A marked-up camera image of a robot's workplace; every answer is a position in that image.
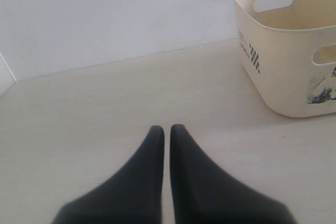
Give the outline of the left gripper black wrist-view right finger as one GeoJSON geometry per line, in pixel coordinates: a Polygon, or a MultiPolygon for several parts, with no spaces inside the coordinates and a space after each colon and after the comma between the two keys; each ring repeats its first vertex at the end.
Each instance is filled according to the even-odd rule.
{"type": "Polygon", "coordinates": [[[170,180],[176,223],[277,223],[276,203],[222,170],[182,124],[171,127],[170,180]]]}

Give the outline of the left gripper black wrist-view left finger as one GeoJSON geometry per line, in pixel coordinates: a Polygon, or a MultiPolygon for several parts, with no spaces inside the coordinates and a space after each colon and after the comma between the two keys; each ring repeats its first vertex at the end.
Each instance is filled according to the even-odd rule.
{"type": "Polygon", "coordinates": [[[150,127],[112,177],[63,205],[53,223],[161,223],[164,145],[162,127],[150,127]]]}

